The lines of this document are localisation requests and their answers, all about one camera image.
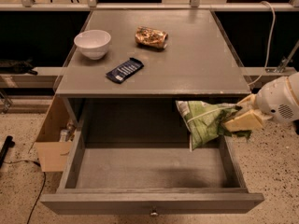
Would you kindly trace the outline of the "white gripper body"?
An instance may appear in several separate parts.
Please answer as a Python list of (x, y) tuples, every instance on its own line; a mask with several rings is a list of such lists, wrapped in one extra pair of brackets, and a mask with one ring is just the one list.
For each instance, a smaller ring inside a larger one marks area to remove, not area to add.
[(256, 94), (256, 105), (278, 123), (299, 120), (299, 75), (266, 83)]

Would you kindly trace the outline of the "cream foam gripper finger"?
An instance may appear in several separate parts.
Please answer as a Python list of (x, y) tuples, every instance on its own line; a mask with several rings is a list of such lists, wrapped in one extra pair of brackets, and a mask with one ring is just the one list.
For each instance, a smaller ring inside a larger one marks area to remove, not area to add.
[(256, 107), (256, 95), (250, 94), (237, 103), (238, 106), (244, 109), (254, 109)]
[(222, 126), (229, 132), (249, 131), (261, 129), (266, 120), (271, 119), (258, 109), (251, 109), (244, 114), (223, 122)]

